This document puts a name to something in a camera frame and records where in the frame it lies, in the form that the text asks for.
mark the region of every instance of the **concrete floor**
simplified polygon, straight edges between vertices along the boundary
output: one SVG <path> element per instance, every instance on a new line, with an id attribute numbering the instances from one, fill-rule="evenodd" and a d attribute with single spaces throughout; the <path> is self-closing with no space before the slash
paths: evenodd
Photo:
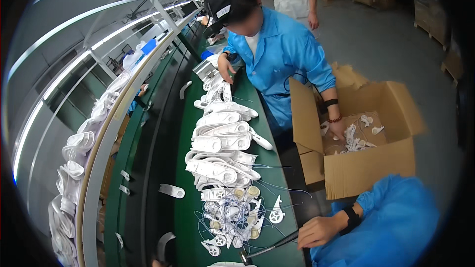
<path id="1" fill-rule="evenodd" d="M 274 8 L 273 0 L 263 4 Z M 414 138 L 416 175 L 434 193 L 444 216 L 458 185 L 463 153 L 455 131 L 455 88 L 440 71 L 442 45 L 415 28 L 407 11 L 377 11 L 351 0 L 318 0 L 317 8 L 318 41 L 329 63 L 353 65 L 372 81 L 406 84 L 428 126 L 427 133 Z M 322 207 L 327 211 L 328 203 Z"/>

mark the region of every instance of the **blue lab coat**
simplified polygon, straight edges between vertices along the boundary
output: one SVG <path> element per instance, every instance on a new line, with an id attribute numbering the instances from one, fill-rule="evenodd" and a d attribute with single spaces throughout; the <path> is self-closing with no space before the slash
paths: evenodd
<path id="1" fill-rule="evenodd" d="M 416 177 L 389 175 L 356 200 L 361 224 L 310 249 L 313 266 L 411 266 L 430 242 L 439 218 L 431 193 Z M 333 216 L 344 204 L 332 203 Z"/>
<path id="2" fill-rule="evenodd" d="M 228 46 L 223 51 L 238 53 L 246 63 L 247 77 L 262 93 L 270 110 L 270 114 L 266 112 L 267 119 L 276 136 L 292 128 L 288 77 L 292 76 L 302 83 L 308 79 L 322 92 L 335 87 L 335 76 L 325 60 L 322 46 L 305 26 L 265 7 L 262 11 L 264 22 L 259 33 L 256 58 L 245 36 L 231 31 Z"/>

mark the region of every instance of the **black wrist strap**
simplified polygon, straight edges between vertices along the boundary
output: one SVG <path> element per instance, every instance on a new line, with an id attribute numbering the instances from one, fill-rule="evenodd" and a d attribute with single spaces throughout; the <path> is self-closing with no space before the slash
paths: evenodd
<path id="1" fill-rule="evenodd" d="M 361 218 L 353 210 L 353 205 L 348 205 L 347 207 L 343 208 L 343 210 L 348 215 L 348 227 L 340 231 L 341 236 L 350 233 L 354 228 L 361 224 Z"/>
<path id="2" fill-rule="evenodd" d="M 338 104 L 338 99 L 330 99 L 330 100 L 327 100 L 325 101 L 325 106 L 326 107 L 329 107 L 330 105 L 333 105 L 333 104 Z"/>

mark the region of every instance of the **metal frame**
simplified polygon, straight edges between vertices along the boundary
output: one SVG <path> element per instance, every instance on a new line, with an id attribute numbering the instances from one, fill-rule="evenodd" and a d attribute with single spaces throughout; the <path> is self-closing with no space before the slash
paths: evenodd
<path id="1" fill-rule="evenodd" d="M 179 31 L 181 31 L 199 11 L 198 9 L 188 15 L 184 21 L 179 24 Z M 116 138 L 123 118 L 127 113 L 128 106 L 134 99 L 136 89 L 138 89 L 146 79 L 148 72 L 159 62 L 162 53 L 178 34 L 179 32 L 177 33 L 174 30 L 170 31 L 154 51 L 151 52 L 148 57 L 145 57 L 142 65 L 136 70 L 127 86 L 125 86 L 125 89 L 117 98 L 116 104 L 114 104 L 107 118 L 104 120 L 103 127 L 96 135 L 96 142 L 91 149 L 89 160 L 85 167 L 85 175 L 76 209 L 76 248 L 78 262 L 81 267 L 98 266 L 95 243 L 97 201 L 99 200 L 104 171 L 110 150 L 114 144 L 114 138 Z"/>

